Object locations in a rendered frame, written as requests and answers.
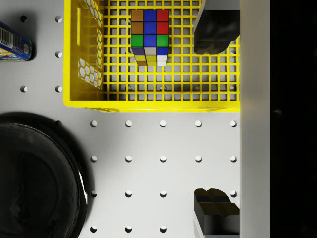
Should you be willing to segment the puzzle cube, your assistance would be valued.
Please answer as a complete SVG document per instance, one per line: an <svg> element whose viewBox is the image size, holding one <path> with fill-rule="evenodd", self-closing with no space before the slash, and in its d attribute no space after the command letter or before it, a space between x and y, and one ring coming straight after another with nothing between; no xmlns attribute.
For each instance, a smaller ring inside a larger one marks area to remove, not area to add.
<svg viewBox="0 0 317 238"><path fill-rule="evenodd" d="M169 52L169 11L131 11L131 50L137 66L165 67Z"/></svg>

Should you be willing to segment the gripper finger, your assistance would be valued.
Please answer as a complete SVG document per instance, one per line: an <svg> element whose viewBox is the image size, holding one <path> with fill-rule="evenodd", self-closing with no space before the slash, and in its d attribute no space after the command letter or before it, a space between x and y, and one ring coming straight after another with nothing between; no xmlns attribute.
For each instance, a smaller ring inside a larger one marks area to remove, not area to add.
<svg viewBox="0 0 317 238"><path fill-rule="evenodd" d="M196 54L225 51L240 35L240 0L202 0L193 34Z"/></svg>
<svg viewBox="0 0 317 238"><path fill-rule="evenodd" d="M240 238L240 209L225 192L195 189L194 237Z"/></svg>

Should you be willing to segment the black plate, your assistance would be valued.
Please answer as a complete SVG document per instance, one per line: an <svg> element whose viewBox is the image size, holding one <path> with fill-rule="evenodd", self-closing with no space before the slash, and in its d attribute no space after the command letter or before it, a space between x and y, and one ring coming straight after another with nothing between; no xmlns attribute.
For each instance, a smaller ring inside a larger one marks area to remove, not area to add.
<svg viewBox="0 0 317 238"><path fill-rule="evenodd" d="M0 114L0 238L79 238L89 189L82 149L61 121Z"/></svg>

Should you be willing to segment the yellow basket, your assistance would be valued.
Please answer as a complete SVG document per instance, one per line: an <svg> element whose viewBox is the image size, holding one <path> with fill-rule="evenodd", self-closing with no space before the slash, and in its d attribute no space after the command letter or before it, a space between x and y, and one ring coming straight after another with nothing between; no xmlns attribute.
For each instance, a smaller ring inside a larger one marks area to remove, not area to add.
<svg viewBox="0 0 317 238"><path fill-rule="evenodd" d="M205 0L64 0L64 104L105 112L238 112L239 40L194 51ZM132 43L131 12L157 10L168 36Z"/></svg>

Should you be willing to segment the flat-sided can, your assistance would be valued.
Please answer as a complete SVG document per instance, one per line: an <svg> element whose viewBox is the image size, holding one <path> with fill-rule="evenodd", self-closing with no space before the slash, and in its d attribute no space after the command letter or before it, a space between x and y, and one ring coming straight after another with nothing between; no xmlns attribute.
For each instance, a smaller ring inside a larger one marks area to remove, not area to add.
<svg viewBox="0 0 317 238"><path fill-rule="evenodd" d="M0 61L27 61L32 56L32 42L0 21Z"/></svg>

